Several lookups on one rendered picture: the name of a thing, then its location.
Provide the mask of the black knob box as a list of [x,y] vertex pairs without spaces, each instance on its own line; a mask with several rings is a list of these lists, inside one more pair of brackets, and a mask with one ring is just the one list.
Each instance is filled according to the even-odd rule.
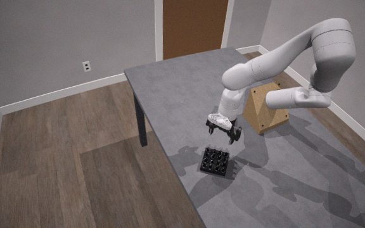
[[228,152],[222,152],[222,151],[217,151],[216,149],[213,150],[210,148],[205,148],[200,170],[212,174],[225,176],[228,160],[229,160]]

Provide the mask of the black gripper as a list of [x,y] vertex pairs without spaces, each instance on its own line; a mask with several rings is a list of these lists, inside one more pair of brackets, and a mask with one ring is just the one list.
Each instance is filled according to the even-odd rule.
[[[206,122],[206,126],[209,126],[209,133],[210,135],[213,133],[214,129],[213,128],[219,128],[220,130],[224,131],[227,133],[227,135],[230,137],[230,141],[229,141],[229,145],[232,144],[235,141],[238,141],[238,139],[240,138],[241,136],[241,127],[235,127],[235,120],[233,121],[230,121],[232,123],[232,127],[231,127],[231,130],[226,130],[226,129],[223,129],[221,127],[219,127],[218,125],[214,124],[214,123],[211,123],[208,119],[207,119],[207,122]],[[234,130],[235,130],[235,133],[234,133]],[[230,131],[230,132],[229,132]]]

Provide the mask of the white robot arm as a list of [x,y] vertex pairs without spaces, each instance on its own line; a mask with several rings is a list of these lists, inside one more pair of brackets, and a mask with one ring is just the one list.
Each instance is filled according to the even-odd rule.
[[271,110],[329,107],[332,90],[356,57],[351,26],[343,18],[322,21],[282,46],[225,71],[222,84],[226,89],[222,93],[217,114],[210,114],[208,120],[223,129],[230,130],[232,127],[230,121],[236,119],[247,87],[279,75],[309,47],[313,48],[315,60],[311,69],[309,90],[304,87],[294,87],[269,91],[265,96],[265,103]]

